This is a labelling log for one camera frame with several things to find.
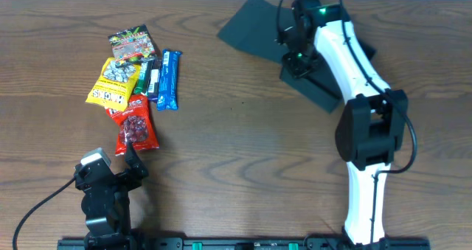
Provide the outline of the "dark green box with lid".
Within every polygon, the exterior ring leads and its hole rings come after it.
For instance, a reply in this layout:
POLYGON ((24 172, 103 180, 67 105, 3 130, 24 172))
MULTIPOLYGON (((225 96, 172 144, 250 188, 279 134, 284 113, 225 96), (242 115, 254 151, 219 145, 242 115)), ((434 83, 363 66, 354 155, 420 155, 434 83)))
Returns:
POLYGON ((218 36, 240 51, 281 65, 288 52, 320 55, 315 72, 295 79, 282 65, 280 78, 328 112, 340 102, 348 111, 378 112, 389 89, 370 63, 374 49, 358 42, 342 3, 294 0, 285 9, 265 0, 248 0, 218 36))

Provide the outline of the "green snack bar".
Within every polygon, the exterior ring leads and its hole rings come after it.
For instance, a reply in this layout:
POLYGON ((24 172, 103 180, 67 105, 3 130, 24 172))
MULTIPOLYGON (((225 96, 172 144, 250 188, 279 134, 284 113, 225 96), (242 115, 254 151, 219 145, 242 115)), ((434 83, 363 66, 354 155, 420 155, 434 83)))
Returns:
POLYGON ((148 92, 148 86, 150 82, 150 73, 153 68, 153 61, 149 60, 142 63, 139 78, 136 82, 136 86, 133 90, 134 94, 146 95, 148 92))

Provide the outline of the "blue Oreo cookie pack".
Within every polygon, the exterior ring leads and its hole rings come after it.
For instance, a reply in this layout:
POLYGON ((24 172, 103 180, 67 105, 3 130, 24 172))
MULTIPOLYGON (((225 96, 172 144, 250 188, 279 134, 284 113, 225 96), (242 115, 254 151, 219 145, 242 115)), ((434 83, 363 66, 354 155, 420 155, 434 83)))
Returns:
POLYGON ((178 80, 178 65, 180 57, 180 51, 172 51, 168 49, 163 51, 157 100, 158 111, 178 110, 176 86, 178 80))

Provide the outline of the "Haribo gummy candy bag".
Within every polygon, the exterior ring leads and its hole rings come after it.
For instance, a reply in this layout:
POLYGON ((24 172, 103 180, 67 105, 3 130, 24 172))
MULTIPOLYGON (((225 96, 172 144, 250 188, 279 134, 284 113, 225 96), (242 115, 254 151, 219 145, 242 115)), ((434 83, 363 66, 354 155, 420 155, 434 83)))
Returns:
POLYGON ((116 67, 141 64, 157 59, 156 49, 142 24, 108 36, 116 67))

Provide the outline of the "dark blue snack bar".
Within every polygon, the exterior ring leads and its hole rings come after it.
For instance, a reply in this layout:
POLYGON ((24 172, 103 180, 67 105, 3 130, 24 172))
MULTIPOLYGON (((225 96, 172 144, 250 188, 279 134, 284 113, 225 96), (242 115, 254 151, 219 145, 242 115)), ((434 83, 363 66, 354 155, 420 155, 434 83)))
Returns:
POLYGON ((147 88, 147 98, 154 102, 157 101, 159 95, 159 78, 161 67, 162 61, 160 59, 156 59, 153 62, 150 71, 150 80, 147 88))

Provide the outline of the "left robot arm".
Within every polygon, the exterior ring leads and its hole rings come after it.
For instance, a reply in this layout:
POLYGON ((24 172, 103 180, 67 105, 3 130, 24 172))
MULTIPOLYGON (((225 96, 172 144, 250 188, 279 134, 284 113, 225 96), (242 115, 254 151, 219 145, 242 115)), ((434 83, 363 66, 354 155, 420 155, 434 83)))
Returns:
POLYGON ((128 168, 113 173, 111 160, 102 148, 88 152, 75 166, 75 187, 84 192, 81 209, 89 233, 85 249, 142 249, 142 236, 132 230, 129 192, 149 176, 133 145, 125 150, 128 168))

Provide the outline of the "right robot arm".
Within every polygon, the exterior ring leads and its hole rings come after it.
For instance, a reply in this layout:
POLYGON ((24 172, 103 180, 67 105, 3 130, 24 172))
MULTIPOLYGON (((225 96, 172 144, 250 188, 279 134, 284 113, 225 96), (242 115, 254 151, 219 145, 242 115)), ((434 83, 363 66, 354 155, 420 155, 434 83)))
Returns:
POLYGON ((294 0, 291 11, 295 24, 277 31, 278 42, 288 47, 284 69, 302 80, 326 68, 344 101, 335 142, 349 176, 345 246, 384 248, 384 187, 404 129, 410 126, 406 94, 392 90, 373 68, 343 3, 294 0))

